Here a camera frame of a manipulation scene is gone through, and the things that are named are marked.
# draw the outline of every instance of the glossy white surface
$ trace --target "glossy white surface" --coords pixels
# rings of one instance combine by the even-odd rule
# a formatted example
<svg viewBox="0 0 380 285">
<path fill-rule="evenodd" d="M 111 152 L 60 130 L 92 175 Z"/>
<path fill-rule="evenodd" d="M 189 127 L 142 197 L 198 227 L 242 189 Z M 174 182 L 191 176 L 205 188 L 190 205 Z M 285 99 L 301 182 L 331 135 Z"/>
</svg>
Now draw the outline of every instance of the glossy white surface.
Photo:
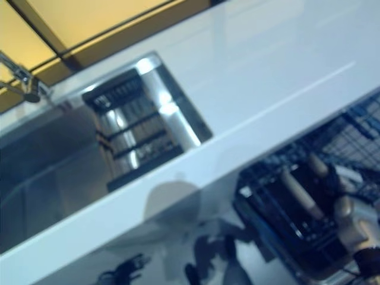
<svg viewBox="0 0 380 285">
<path fill-rule="evenodd" d="M 378 0 L 229 1 L 58 84 L 63 100 L 155 50 L 214 137 L 5 253 L 0 284 L 33 284 L 188 195 L 152 203 L 158 185 L 203 189 L 379 87 L 378 11 Z"/>
</svg>

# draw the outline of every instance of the faucet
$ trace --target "faucet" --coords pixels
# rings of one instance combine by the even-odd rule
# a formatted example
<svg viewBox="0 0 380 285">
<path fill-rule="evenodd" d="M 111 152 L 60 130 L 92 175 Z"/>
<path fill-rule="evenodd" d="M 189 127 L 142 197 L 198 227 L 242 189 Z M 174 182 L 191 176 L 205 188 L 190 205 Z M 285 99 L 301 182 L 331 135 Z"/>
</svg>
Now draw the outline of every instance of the faucet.
<svg viewBox="0 0 380 285">
<path fill-rule="evenodd" d="M 31 74 L 22 65 L 15 64 L 3 51 L 0 50 L 0 62 L 3 63 L 12 73 L 14 78 L 21 81 L 22 90 L 15 88 L 3 81 L 0 81 L 0 87 L 5 87 L 12 92 L 22 95 L 25 101 L 37 103 L 41 97 L 48 98 L 50 88 L 33 74 Z"/>
</svg>

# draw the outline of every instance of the black object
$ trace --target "black object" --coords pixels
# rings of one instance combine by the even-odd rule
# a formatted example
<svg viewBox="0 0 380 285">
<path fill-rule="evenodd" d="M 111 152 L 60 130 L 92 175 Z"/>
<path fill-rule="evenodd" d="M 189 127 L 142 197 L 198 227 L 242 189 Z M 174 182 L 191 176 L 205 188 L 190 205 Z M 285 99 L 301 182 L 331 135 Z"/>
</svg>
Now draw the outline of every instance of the black object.
<svg viewBox="0 0 380 285">
<path fill-rule="evenodd" d="M 130 285 L 132 280 L 141 276 L 136 272 L 142 270 L 149 261 L 143 254 L 138 254 L 120 264 L 115 271 L 102 273 L 97 285 Z"/>
<path fill-rule="evenodd" d="M 210 270 L 214 269 L 211 262 L 217 255 L 227 261 L 223 285 L 252 285 L 236 256 L 235 239 L 236 237 L 233 235 L 225 235 L 221 238 L 212 239 L 212 241 L 210 241 L 209 236 L 199 237 L 194 245 L 195 265 L 186 264 L 184 269 L 189 285 L 200 285 L 203 280 L 210 277 Z"/>
<path fill-rule="evenodd" d="M 185 275 L 189 281 L 189 285 L 201 285 L 201 279 L 198 275 L 198 271 L 192 264 L 186 264 Z"/>
<path fill-rule="evenodd" d="M 380 275 L 380 248 L 366 248 L 354 254 L 364 278 Z"/>
</svg>

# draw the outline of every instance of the yellow wall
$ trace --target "yellow wall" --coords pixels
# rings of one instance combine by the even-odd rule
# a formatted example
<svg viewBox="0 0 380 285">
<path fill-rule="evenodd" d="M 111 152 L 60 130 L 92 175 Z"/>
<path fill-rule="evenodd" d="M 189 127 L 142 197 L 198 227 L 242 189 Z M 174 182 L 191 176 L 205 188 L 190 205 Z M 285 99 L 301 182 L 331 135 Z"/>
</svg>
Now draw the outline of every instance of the yellow wall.
<svg viewBox="0 0 380 285">
<path fill-rule="evenodd" d="M 55 56 L 5 0 L 0 0 L 0 50 L 26 68 L 35 67 Z M 9 81 L 11 78 L 1 65 L 0 80 Z"/>
<path fill-rule="evenodd" d="M 70 48 L 164 0 L 28 0 L 61 42 Z"/>
</svg>

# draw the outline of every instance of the metal drain rack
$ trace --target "metal drain rack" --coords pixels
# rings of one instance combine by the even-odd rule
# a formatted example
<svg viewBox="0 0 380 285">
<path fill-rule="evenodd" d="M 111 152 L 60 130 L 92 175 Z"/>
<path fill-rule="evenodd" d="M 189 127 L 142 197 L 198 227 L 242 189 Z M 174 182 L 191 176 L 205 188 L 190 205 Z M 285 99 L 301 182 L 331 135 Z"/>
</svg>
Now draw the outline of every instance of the metal drain rack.
<svg viewBox="0 0 380 285">
<path fill-rule="evenodd" d="M 96 137 L 113 178 L 110 191 L 183 152 L 135 70 L 85 94 L 84 100 L 94 111 Z"/>
</svg>

